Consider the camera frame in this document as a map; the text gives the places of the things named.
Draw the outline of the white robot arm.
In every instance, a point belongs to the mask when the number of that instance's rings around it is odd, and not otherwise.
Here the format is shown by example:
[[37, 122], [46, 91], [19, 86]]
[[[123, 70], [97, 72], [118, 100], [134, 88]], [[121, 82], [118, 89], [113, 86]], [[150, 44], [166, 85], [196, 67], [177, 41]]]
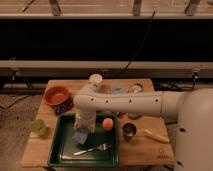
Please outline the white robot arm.
[[106, 110], [176, 118], [174, 171], [213, 171], [213, 88], [104, 94], [86, 84], [73, 102], [79, 114]]

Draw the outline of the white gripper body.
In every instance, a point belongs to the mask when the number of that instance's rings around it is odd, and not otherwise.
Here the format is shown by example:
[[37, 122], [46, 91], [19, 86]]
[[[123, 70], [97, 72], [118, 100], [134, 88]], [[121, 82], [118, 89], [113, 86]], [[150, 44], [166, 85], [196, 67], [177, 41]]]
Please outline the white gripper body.
[[74, 128], [78, 129], [80, 127], [86, 127], [90, 133], [94, 133], [96, 127], [96, 115], [92, 114], [86, 116], [83, 113], [77, 112], [75, 115]]

